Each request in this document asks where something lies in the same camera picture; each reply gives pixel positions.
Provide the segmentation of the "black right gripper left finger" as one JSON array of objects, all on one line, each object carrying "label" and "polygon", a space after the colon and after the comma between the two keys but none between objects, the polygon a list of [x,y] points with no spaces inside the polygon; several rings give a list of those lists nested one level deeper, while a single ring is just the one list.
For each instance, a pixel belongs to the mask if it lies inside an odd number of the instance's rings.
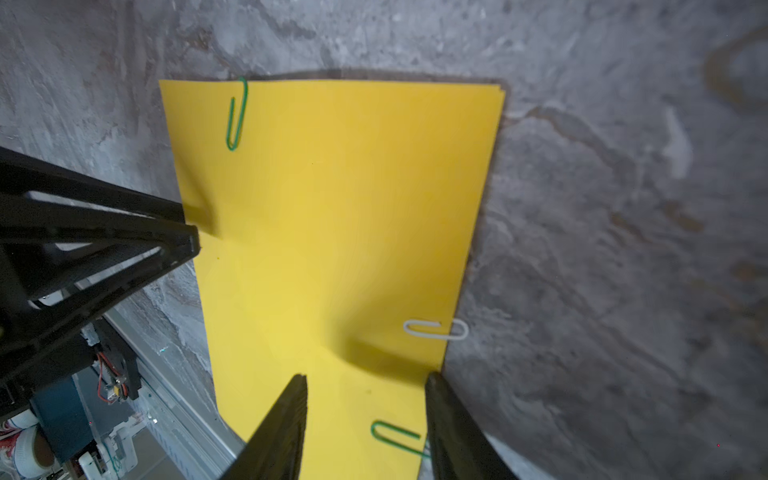
[{"label": "black right gripper left finger", "polygon": [[298,479],[307,412],[307,377],[296,374],[220,479]]}]

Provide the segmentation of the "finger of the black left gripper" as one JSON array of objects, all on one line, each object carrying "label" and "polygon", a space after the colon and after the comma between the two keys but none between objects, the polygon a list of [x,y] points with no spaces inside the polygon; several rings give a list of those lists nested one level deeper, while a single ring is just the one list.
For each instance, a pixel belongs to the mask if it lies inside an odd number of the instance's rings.
[{"label": "finger of the black left gripper", "polygon": [[199,251],[198,230],[191,225],[2,198],[2,377],[27,369]]},{"label": "finger of the black left gripper", "polygon": [[178,202],[97,180],[2,147],[1,192],[20,195],[31,191],[185,222],[183,207]]}]

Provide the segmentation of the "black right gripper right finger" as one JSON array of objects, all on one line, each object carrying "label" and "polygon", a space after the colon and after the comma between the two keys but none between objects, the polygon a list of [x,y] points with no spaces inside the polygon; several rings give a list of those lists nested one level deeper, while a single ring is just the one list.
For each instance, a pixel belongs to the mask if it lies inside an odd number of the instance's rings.
[{"label": "black right gripper right finger", "polygon": [[439,372],[427,377],[425,401],[435,479],[518,479]]}]

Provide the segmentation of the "green paperclip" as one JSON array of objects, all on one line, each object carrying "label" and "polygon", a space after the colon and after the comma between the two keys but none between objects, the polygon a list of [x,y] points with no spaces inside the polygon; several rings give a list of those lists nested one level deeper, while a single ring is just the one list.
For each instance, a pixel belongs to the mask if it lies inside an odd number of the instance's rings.
[{"label": "green paperclip", "polygon": [[370,435],[376,441],[397,450],[419,456],[422,459],[431,458],[426,447],[426,440],[417,432],[383,420],[374,420],[370,426]]},{"label": "green paperclip", "polygon": [[236,99],[232,97],[230,99],[229,117],[225,135],[227,149],[231,152],[234,152],[239,147],[241,141],[249,96],[248,81],[244,77],[239,77],[238,81],[242,84],[242,95],[240,99],[239,110],[236,111]]}]

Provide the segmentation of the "white paperclip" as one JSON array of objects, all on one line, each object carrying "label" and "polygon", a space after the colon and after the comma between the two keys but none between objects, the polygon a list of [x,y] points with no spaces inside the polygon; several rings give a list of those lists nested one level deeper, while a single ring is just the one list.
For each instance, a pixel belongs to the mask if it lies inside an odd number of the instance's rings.
[{"label": "white paperclip", "polygon": [[452,320],[449,326],[440,322],[409,319],[403,323],[403,330],[414,337],[446,342],[463,341],[470,333],[468,324],[460,319]]}]

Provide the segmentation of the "yellow paper document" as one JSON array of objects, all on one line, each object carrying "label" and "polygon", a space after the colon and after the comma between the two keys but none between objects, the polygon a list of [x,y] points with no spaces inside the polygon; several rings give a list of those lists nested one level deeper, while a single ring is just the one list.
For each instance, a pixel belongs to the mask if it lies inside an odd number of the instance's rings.
[{"label": "yellow paper document", "polygon": [[305,479],[413,479],[421,458],[374,420],[426,436],[423,386],[449,326],[501,120],[493,84],[252,81],[160,84],[187,220],[216,404],[250,437],[307,377]]}]

